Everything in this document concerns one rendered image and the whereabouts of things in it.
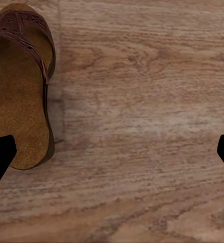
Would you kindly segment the sandal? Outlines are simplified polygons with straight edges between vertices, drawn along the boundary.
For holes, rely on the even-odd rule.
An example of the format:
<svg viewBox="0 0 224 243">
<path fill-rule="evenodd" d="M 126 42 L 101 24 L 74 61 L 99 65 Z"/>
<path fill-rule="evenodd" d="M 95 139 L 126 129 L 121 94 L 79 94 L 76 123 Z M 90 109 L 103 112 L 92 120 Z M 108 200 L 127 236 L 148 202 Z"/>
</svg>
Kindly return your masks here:
<svg viewBox="0 0 224 243">
<path fill-rule="evenodd" d="M 24 3 L 0 10 L 0 137 L 13 135 L 10 163 L 30 170 L 54 156 L 48 116 L 48 85 L 56 50 L 45 18 Z"/>
</svg>

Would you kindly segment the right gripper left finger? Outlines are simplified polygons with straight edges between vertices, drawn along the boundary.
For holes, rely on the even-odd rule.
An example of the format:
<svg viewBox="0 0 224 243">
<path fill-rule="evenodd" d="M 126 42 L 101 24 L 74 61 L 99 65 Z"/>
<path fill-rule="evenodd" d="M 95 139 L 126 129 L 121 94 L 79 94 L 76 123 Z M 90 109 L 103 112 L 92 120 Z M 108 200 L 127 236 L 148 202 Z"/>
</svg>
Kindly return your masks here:
<svg viewBox="0 0 224 243">
<path fill-rule="evenodd" d="M 13 135 L 0 137 L 0 180 L 17 154 Z"/>
</svg>

